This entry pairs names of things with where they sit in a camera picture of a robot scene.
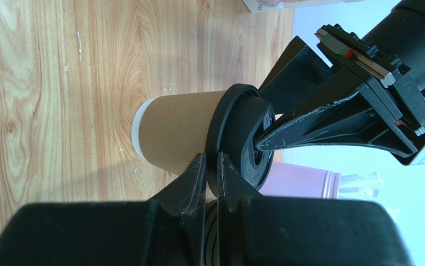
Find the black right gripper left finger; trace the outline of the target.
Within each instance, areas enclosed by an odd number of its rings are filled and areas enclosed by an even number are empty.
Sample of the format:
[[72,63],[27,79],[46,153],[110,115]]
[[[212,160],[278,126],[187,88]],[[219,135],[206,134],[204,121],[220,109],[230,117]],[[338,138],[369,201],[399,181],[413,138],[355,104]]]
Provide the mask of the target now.
[[147,201],[31,203],[0,236],[0,265],[201,265],[206,155]]

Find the single brown paper cup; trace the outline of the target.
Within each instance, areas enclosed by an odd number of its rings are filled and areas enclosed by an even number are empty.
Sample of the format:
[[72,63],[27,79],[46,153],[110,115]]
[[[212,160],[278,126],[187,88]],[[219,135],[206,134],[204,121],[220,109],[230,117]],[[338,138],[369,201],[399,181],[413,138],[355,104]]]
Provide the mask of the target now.
[[224,91],[166,95],[146,100],[135,113],[131,141],[148,163],[180,175],[205,151],[209,126]]

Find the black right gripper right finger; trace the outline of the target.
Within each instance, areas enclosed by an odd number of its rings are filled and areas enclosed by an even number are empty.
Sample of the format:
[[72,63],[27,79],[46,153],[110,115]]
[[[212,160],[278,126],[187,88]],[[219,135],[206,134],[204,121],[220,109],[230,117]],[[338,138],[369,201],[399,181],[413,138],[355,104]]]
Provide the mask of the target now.
[[218,265],[412,265],[377,203],[261,195],[217,156]]

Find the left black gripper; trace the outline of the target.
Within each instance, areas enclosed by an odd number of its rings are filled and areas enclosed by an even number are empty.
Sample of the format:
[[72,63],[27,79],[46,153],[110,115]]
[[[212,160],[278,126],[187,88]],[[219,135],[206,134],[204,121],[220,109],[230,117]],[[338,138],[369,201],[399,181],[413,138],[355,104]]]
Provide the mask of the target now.
[[408,166],[425,145],[424,90],[413,70],[338,24],[324,25],[315,35],[336,72],[294,37],[259,87],[280,118],[255,146],[369,147]]

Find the white paper takeout bag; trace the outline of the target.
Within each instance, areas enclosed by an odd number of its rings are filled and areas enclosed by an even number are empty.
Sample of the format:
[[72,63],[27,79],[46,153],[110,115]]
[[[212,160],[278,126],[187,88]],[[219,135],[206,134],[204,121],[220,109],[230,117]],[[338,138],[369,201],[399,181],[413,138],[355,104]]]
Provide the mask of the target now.
[[251,13],[361,2],[361,0],[242,0]]

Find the single black cup lid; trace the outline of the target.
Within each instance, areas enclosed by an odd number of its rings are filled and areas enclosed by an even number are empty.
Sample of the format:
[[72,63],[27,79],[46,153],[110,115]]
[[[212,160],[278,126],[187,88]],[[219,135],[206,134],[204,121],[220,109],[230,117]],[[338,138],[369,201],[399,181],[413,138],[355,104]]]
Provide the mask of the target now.
[[229,156],[238,173],[256,190],[261,189],[272,166],[274,151],[260,151],[255,141],[275,121],[272,104],[261,97],[257,88],[234,84],[224,91],[208,129],[207,182],[218,196],[217,158]]

